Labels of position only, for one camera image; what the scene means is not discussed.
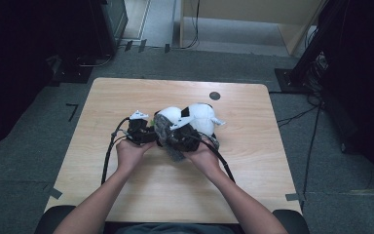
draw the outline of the gray carpet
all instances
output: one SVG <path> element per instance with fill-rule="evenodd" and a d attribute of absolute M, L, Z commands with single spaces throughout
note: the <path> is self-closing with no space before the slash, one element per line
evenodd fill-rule
<path fill-rule="evenodd" d="M 265 84 L 279 91 L 274 68 L 297 58 L 137 48 L 93 70 L 88 84 L 46 87 L 0 142 L 0 233 L 33 233 L 56 180 L 91 83 L 96 77 Z M 271 94 L 277 119 L 311 106 L 303 95 Z M 79 104 L 77 113 L 66 103 Z M 296 189 L 302 192 L 317 112 L 280 128 Z M 340 152 L 338 135 L 321 110 L 312 150 L 304 216 L 312 233 L 374 233 L 374 166 Z"/>

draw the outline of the forearm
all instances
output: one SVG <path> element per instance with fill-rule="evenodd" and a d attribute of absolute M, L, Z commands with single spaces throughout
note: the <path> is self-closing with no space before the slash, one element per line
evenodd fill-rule
<path fill-rule="evenodd" d="M 287 233 L 275 216 L 223 172 L 207 176 L 220 190 L 245 233 Z"/>
<path fill-rule="evenodd" d="M 128 170 L 117 170 L 62 221 L 55 233 L 97 233 L 130 173 Z"/>

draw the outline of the floor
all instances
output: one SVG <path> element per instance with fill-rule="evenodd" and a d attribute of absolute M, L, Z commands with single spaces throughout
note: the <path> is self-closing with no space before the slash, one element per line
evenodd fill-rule
<path fill-rule="evenodd" d="M 170 44 L 179 48 L 180 0 L 126 0 L 129 24 L 123 43 L 133 41 L 139 45 L 164 47 Z M 191 44 L 196 32 L 194 19 L 184 18 L 182 46 Z M 289 57 L 275 23 L 236 21 L 224 19 L 199 19 L 199 41 L 191 48 L 197 51 L 255 54 Z M 310 35 L 315 26 L 308 32 Z M 305 50 L 301 43 L 294 57 L 300 58 Z"/>

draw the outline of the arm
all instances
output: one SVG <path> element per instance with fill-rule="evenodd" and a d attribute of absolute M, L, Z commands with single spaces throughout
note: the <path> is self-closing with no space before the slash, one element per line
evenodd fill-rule
<path fill-rule="evenodd" d="M 217 157 L 205 145 L 184 155 L 220 190 L 245 233 L 287 233 L 267 208 L 224 174 Z"/>
<path fill-rule="evenodd" d="M 154 142 L 136 146 L 127 140 L 117 144 L 118 169 L 59 225 L 55 233 L 97 233 L 104 224 L 118 194 Z"/>

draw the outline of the hand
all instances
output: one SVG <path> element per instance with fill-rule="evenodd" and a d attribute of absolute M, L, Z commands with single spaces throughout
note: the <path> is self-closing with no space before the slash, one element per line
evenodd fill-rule
<path fill-rule="evenodd" d="M 127 139 L 121 140 L 117 145 L 118 168 L 132 171 L 139 164 L 144 153 L 156 142 L 149 142 L 143 145 L 136 145 Z"/>
<path fill-rule="evenodd" d="M 204 139 L 204 142 L 212 143 L 209 139 Z M 183 155 L 190 159 L 193 164 L 207 177 L 213 176 L 217 173 L 222 173 L 217 156 L 203 143 L 200 143 L 199 148 L 193 152 L 183 152 Z"/>

